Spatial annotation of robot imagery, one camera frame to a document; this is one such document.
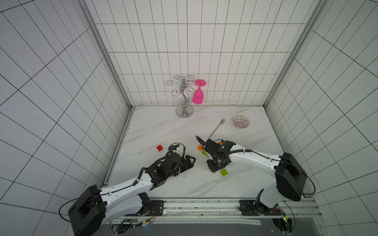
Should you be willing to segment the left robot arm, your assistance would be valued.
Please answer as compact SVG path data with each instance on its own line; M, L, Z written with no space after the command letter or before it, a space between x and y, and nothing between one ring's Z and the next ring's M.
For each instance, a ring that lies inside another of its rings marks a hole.
M145 215L151 208L148 192L165 184L168 178L191 169L196 158L169 151L137 177L112 187L87 188L73 199L68 210L75 236L91 236L103 224L126 215Z

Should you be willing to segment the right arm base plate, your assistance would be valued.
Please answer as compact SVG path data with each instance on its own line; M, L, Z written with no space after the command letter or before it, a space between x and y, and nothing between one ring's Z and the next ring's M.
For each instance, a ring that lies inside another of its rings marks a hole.
M243 216L280 216L282 212L279 209L268 208L260 201L240 200L239 211Z

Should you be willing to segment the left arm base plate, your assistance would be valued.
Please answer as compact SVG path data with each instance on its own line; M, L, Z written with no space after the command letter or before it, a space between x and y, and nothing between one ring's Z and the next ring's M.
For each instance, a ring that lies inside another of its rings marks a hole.
M153 200L151 202L142 203L142 208L137 213L138 216L162 216L164 210L163 200Z

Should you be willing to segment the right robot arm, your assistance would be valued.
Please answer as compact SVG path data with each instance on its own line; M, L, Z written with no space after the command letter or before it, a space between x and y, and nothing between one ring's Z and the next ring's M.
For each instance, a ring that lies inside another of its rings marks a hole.
M212 173L232 166L235 176L226 184L226 197L254 197L255 207L269 209L284 200L299 202L316 192L305 189L315 184L290 153L269 155L232 141L197 140L210 157L207 165Z

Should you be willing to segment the small lime green lego brick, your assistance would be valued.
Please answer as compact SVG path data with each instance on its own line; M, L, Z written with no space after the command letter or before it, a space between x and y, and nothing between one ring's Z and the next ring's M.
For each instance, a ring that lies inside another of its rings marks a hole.
M222 169L222 170L220 170L220 174L221 174L222 177L225 177L225 176L228 175L228 172L227 172L226 169Z

